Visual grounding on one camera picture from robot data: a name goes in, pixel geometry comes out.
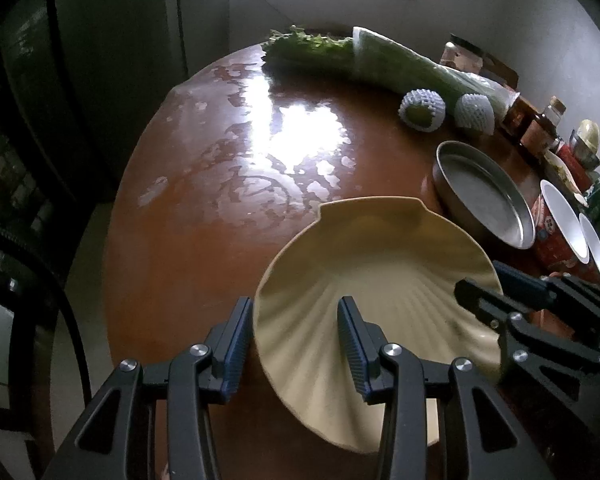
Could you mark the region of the round metal pan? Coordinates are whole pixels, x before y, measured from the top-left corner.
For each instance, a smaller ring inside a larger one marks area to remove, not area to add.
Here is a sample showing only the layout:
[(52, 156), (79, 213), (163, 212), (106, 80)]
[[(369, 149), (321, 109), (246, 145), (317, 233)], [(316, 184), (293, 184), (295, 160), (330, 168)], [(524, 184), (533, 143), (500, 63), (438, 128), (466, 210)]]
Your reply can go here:
[(526, 250), (535, 241), (531, 209), (506, 171), (460, 141), (437, 146), (434, 188), (458, 225), (477, 240)]

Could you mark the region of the wrapped napa cabbage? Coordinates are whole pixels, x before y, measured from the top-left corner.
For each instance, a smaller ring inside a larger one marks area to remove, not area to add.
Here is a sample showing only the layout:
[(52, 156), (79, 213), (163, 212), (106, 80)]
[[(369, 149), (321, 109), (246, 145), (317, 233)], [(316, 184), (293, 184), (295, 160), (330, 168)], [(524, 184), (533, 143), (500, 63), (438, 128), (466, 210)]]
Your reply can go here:
[(365, 27), (352, 29), (352, 44), (355, 73), (402, 94), (432, 90), (448, 107), (464, 94), (482, 94), (490, 101), (497, 120), (505, 117), (519, 96), (491, 79), (443, 66)]

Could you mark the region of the yellow shell-shaped plate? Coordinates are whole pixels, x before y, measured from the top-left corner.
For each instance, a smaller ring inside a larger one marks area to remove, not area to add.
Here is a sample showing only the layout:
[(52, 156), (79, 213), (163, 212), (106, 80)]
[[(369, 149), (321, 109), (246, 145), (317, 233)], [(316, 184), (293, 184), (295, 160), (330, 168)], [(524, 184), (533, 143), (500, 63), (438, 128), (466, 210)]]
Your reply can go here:
[(375, 452), (384, 411), (354, 388), (338, 337), (339, 300), (353, 298), (364, 320), (415, 356), (439, 363), (466, 356), (496, 382), (498, 336), (456, 302), (464, 278), (500, 289), (479, 244), (421, 200), (321, 206), (274, 258), (256, 293), (254, 342), (268, 381), (314, 434), (352, 452)]

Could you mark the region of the red package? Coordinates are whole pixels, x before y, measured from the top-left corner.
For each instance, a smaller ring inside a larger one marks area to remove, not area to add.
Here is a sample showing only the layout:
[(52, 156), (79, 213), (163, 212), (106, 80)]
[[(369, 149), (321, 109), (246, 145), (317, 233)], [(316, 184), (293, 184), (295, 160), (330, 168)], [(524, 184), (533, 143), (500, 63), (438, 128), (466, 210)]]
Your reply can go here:
[(560, 141), (557, 145), (556, 155), (566, 164), (573, 176), (574, 182), (582, 193), (586, 192), (592, 185), (592, 180), (582, 167), (580, 162), (574, 157), (571, 148), (564, 141)]

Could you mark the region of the fruit in white foam net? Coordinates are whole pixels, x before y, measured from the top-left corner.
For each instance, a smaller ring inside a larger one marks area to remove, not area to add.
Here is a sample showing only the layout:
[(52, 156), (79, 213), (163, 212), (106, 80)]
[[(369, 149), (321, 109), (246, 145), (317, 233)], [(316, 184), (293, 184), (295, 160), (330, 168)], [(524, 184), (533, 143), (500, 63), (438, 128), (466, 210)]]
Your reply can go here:
[(403, 97), (399, 117), (410, 128), (420, 132), (434, 132), (445, 120), (446, 105), (438, 92), (416, 89)]

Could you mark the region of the green leafy lettuce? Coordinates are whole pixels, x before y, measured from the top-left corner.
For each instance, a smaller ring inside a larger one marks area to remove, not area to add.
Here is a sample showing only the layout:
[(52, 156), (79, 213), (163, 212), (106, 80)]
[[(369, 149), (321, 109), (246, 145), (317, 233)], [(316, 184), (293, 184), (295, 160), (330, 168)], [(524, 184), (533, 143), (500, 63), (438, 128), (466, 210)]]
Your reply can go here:
[(354, 47), (351, 37), (334, 38), (310, 34), (291, 26), (288, 32), (272, 30), (262, 44), (263, 61), (276, 67), (307, 70), (338, 70), (351, 73), (354, 69)]

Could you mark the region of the yellow-lid metal container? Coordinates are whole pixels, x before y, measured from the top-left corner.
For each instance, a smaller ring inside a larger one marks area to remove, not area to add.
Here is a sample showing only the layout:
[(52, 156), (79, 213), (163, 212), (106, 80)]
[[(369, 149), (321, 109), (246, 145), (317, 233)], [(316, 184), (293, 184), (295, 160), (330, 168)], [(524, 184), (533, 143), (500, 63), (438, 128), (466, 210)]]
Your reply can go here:
[(570, 134), (569, 147), (574, 158), (585, 170), (594, 170), (600, 164), (597, 156), (600, 146), (600, 127), (591, 119), (583, 119)]

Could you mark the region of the wooden chair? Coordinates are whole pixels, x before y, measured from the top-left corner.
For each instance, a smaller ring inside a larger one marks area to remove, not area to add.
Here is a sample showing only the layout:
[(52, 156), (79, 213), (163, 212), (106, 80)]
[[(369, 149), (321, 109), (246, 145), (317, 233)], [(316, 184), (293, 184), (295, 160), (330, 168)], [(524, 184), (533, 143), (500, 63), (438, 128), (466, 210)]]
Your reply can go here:
[(483, 53), (480, 75), (512, 90), (516, 90), (518, 87), (519, 76), (516, 70), (513, 70), (489, 52)]

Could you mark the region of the brown sauce bottle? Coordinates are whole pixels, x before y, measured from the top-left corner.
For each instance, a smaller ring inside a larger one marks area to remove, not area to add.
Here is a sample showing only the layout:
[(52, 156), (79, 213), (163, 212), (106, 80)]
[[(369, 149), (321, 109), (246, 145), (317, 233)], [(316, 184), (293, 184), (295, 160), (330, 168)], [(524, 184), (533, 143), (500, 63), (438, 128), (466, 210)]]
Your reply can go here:
[(540, 158), (557, 141), (557, 127), (565, 115), (566, 106), (552, 96), (542, 113), (536, 114), (527, 131), (521, 137), (521, 145), (533, 156)]

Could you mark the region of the red paper noodle bowl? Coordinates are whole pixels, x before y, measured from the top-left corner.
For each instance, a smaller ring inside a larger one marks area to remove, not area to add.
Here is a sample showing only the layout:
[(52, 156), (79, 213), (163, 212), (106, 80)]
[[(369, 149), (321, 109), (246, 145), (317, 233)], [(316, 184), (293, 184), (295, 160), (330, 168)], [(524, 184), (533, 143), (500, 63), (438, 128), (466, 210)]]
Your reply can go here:
[(535, 228), (533, 248), (547, 269), (573, 268), (590, 262), (590, 250), (579, 218), (550, 181), (540, 182), (540, 194), (531, 208)]

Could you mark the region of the orange sauce jar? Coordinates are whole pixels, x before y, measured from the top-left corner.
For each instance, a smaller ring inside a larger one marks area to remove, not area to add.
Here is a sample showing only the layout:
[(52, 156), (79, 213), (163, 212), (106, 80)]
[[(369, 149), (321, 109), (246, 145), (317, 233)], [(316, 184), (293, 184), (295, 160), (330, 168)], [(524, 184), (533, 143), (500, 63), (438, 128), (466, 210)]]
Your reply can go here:
[(517, 93), (513, 104), (501, 121), (501, 126), (512, 138), (520, 140), (537, 114), (538, 110), (520, 93)]

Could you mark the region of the dark refrigerator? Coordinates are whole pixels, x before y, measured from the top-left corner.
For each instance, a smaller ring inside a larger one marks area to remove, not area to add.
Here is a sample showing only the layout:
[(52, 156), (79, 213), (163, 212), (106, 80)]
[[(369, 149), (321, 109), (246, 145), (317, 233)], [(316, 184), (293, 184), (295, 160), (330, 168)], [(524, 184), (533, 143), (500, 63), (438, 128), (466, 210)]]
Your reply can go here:
[(35, 162), (121, 164), (178, 76), (166, 0), (0, 0), (0, 133)]

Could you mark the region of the dish with food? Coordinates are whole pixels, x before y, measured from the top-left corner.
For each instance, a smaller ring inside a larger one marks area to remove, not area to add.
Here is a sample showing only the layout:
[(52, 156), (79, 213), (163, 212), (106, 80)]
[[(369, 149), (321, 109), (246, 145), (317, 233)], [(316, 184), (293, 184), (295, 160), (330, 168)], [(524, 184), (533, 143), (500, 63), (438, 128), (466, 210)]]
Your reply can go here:
[(588, 204), (566, 163), (550, 150), (543, 153), (542, 169), (544, 179), (554, 184), (571, 206), (584, 208)]

